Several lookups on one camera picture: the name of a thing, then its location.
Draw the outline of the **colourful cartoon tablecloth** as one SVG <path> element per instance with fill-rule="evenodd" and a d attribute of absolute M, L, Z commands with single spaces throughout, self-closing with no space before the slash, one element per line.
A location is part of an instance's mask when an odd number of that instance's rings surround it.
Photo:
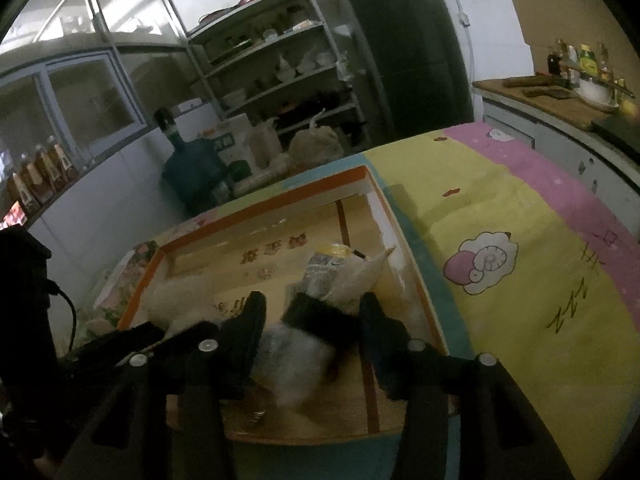
<path fill-rule="evenodd" d="M 582 182 L 507 134 L 474 122 L 331 162 L 184 222 L 158 249 L 357 166 L 392 208 L 446 350 L 496 356 L 574 477 L 599 477 L 639 413 L 639 243 Z"/>

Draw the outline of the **white bowl on counter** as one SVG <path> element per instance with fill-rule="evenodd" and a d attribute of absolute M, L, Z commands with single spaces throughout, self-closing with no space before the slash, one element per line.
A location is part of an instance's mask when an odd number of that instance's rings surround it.
<path fill-rule="evenodd" d="M 582 102 L 601 112 L 614 113 L 620 107 L 613 90 L 597 81 L 581 79 L 575 91 Z"/>

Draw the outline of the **wooden kitchen counter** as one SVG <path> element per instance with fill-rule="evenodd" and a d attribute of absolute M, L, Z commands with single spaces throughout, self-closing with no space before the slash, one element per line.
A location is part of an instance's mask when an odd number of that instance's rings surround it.
<path fill-rule="evenodd" d="M 477 90 L 488 91 L 541 110 L 575 128 L 593 132 L 633 162 L 639 162 L 639 119 L 606 110 L 583 100 L 576 90 L 568 90 L 555 76 L 537 75 L 474 81 Z"/>

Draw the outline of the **metal shelving unit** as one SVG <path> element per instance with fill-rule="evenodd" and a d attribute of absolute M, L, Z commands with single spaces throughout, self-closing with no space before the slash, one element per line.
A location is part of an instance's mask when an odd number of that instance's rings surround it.
<path fill-rule="evenodd" d="M 206 16 L 188 43 L 224 117 L 270 122 L 282 146 L 310 126 L 346 153 L 370 143 L 344 55 L 317 0 L 253 0 Z"/>

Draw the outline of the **blue water jug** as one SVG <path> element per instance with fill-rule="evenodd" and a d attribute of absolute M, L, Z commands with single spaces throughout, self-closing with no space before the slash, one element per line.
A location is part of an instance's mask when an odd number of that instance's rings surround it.
<path fill-rule="evenodd" d="M 183 140 L 174 116 L 165 107 L 154 113 L 154 119 L 174 148 L 164 163 L 162 178 L 175 192 L 186 213 L 195 217 L 232 200 L 230 170 L 219 157 L 214 141 Z"/>

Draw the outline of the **black refrigerator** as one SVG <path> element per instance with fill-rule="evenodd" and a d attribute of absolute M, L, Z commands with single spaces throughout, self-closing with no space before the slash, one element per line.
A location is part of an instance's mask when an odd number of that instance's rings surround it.
<path fill-rule="evenodd" d="M 444 0 L 340 0 L 375 88 L 385 143 L 473 120 L 469 79 Z"/>

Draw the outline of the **amber drink bottle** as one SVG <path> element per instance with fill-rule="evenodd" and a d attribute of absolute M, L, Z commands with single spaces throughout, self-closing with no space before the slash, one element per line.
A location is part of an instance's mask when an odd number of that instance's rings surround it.
<path fill-rule="evenodd" d="M 21 154 L 21 175 L 40 205 L 46 204 L 53 197 L 49 182 L 26 153 Z"/>
<path fill-rule="evenodd" d="M 55 193 L 61 192 L 65 188 L 65 180 L 61 171 L 55 166 L 54 161 L 42 144 L 36 145 L 36 164 L 46 176 L 50 187 Z"/>
<path fill-rule="evenodd" d="M 29 191 L 25 181 L 16 171 L 14 166 L 9 166 L 9 188 L 12 195 L 20 203 L 25 214 L 35 214 L 40 206 Z"/>
<path fill-rule="evenodd" d="M 62 144 L 55 136 L 48 137 L 48 152 L 50 159 L 58 167 L 66 182 L 73 182 L 79 177 L 79 172 L 68 157 Z"/>

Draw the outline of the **orange rimmed cardboard tray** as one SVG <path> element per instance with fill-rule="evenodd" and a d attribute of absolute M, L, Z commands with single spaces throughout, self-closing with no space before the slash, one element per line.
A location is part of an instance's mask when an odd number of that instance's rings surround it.
<path fill-rule="evenodd" d="M 303 279 L 308 260 L 331 244 L 345 244 L 382 263 L 374 286 L 384 312 L 409 334 L 440 351 L 437 316 L 404 233 L 366 166 L 357 166 L 265 198 L 160 246 L 118 322 L 143 323 L 146 309 L 178 280 L 225 316 L 241 312 L 253 290 L 267 298 L 267 323 L 277 324 Z M 231 440 L 275 445 L 346 442 L 399 434 L 405 405 L 380 391 L 370 364 L 351 356 L 336 381 L 301 408 L 278 408 L 262 389 L 222 410 Z"/>

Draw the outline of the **cardboard sheet on wall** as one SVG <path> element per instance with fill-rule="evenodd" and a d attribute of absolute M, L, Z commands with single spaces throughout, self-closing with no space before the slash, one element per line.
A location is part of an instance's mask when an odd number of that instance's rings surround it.
<path fill-rule="evenodd" d="M 610 69 L 639 92 L 639 57 L 603 0 L 512 0 L 535 70 L 548 70 L 549 50 L 561 39 L 575 49 L 583 44 L 608 49 Z"/>

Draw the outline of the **floral tissue box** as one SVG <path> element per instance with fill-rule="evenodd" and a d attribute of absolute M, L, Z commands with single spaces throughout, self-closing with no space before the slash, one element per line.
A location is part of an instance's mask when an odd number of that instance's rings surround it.
<path fill-rule="evenodd" d="M 117 263 L 91 309 L 90 333 L 102 336 L 116 330 L 157 249 L 157 242 L 149 240 L 130 249 Z"/>

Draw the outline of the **sliding glass window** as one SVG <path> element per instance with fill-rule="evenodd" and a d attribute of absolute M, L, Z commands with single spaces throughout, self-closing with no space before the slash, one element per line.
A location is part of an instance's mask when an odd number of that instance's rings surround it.
<path fill-rule="evenodd" d="M 147 126 L 111 51 L 39 60 L 1 74 L 1 148 L 14 157 L 55 138 L 86 169 Z"/>

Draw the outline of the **packaged white black item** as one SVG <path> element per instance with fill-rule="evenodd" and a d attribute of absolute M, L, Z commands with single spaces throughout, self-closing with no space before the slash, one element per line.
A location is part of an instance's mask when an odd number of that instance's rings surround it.
<path fill-rule="evenodd" d="M 280 320 L 265 329 L 252 378 L 280 408 L 300 408 L 335 382 L 355 351 L 360 302 L 395 248 L 369 257 L 331 244 L 308 260 Z"/>

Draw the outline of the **white plastic bag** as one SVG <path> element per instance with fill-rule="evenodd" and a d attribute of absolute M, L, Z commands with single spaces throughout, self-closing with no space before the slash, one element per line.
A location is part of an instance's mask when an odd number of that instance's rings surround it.
<path fill-rule="evenodd" d="M 288 154 L 297 166 L 314 168 L 335 162 L 345 156 L 340 137 L 329 126 L 319 126 L 322 110 L 311 117 L 309 127 L 295 133 Z"/>

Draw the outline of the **phone with lit screen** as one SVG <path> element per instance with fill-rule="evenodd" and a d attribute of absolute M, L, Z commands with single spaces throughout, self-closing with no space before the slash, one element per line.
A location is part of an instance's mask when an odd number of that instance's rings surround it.
<path fill-rule="evenodd" d="M 15 202 L 9 211 L 3 216 L 0 222 L 0 229 L 4 230 L 10 226 L 24 226 L 26 221 L 27 217 L 20 203 Z"/>

